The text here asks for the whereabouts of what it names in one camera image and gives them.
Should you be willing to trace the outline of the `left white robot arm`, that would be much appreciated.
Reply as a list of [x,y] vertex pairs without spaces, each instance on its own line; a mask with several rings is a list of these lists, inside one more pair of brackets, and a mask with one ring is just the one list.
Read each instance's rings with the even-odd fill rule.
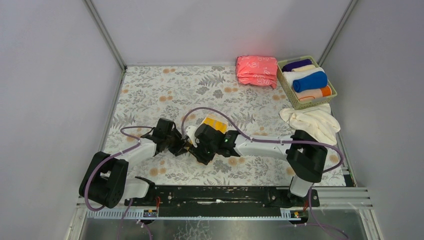
[[188,151],[188,137],[166,118],[160,118],[155,127],[149,126],[148,132],[140,136],[126,133],[126,130],[123,127],[120,132],[133,139],[135,144],[114,154],[95,153],[82,179],[78,193],[93,212],[112,209],[122,200],[147,204],[157,201],[156,184],[140,176],[128,179],[128,171],[164,151],[174,156]]

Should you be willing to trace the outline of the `blue towel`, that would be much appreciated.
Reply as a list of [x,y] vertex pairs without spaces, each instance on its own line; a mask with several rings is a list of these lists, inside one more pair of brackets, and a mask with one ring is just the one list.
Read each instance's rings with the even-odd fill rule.
[[321,89],[327,85],[328,77],[323,71],[314,72],[292,82],[292,87],[296,93],[300,93],[306,90]]

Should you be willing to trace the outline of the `orange cartoon towel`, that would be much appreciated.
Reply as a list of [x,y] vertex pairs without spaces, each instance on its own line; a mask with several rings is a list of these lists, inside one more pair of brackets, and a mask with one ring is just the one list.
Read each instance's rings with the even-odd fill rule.
[[294,92],[295,96],[300,102],[317,100],[323,97],[328,97],[333,94],[329,85],[323,88],[309,89],[301,92]]

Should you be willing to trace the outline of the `yellow white towel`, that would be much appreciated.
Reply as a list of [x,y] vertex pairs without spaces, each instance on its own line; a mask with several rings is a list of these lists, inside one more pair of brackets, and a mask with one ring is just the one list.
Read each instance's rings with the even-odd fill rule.
[[213,116],[205,117],[195,133],[198,139],[198,145],[195,148],[207,154],[216,152],[224,139],[227,128],[227,122]]

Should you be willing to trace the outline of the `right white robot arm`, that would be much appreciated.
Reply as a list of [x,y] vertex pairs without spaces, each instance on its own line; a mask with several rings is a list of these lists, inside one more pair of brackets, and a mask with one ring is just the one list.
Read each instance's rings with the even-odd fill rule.
[[306,197],[312,185],[322,180],[328,150],[303,130],[279,137],[244,136],[238,130],[223,133],[203,123],[188,126],[185,134],[191,142],[188,151],[204,165],[216,155],[269,157],[288,162],[294,171],[289,192],[297,197]]

